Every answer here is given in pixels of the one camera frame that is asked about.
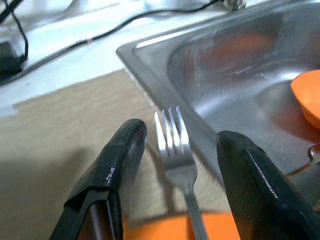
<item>sink basin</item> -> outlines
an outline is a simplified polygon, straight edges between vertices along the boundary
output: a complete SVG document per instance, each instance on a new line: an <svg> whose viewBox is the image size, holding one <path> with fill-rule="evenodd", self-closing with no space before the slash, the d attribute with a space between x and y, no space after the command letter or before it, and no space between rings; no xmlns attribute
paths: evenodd
<svg viewBox="0 0 320 240"><path fill-rule="evenodd" d="M222 182L216 133L247 135L287 174L309 161L320 131L291 88L320 69L320 2L278 0L121 46L117 53L160 108L179 105L191 144ZM320 167L290 179L314 206Z"/></svg>

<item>fork handle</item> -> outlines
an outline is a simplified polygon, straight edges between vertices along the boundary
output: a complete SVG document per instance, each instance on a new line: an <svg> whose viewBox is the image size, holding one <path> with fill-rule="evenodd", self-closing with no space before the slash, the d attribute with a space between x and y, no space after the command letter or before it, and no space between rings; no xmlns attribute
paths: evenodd
<svg viewBox="0 0 320 240"><path fill-rule="evenodd" d="M201 212L199 210L197 200L193 191L190 187L183 191L187 211L190 217L190 221L193 228L193 233L196 240L208 240L207 232L202 220Z"/></svg>

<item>white surface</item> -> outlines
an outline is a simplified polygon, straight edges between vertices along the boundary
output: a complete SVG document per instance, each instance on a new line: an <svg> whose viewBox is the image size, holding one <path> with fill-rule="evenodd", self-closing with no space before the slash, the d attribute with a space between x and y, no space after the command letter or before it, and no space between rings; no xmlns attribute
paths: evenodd
<svg viewBox="0 0 320 240"><path fill-rule="evenodd" d="M265 0L249 0L247 5L260 2L265 2ZM132 14L140 12L141 4L140 2L121 4L87 14L85 17L74 17L28 31L30 55L27 65L78 40L107 31ZM18 102L122 69L124 65L115 53L122 44L194 24L224 13L208 8L192 14L136 20L105 39L79 48L17 81L1 86L0 117L14 114L15 111L11 106ZM20 41L20 46L23 48L23 41Z"/></svg>

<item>countertop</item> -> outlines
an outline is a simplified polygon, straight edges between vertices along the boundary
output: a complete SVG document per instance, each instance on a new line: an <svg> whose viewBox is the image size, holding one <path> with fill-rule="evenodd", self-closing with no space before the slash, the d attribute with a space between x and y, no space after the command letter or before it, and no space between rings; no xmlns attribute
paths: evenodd
<svg viewBox="0 0 320 240"><path fill-rule="evenodd" d="M144 120L148 140L124 203L130 226L186 211L159 159L155 109L124 71L78 83L15 105L0 119L0 239L48 239L71 188L116 130ZM196 198L205 212L230 212L226 194L197 159Z"/></svg>

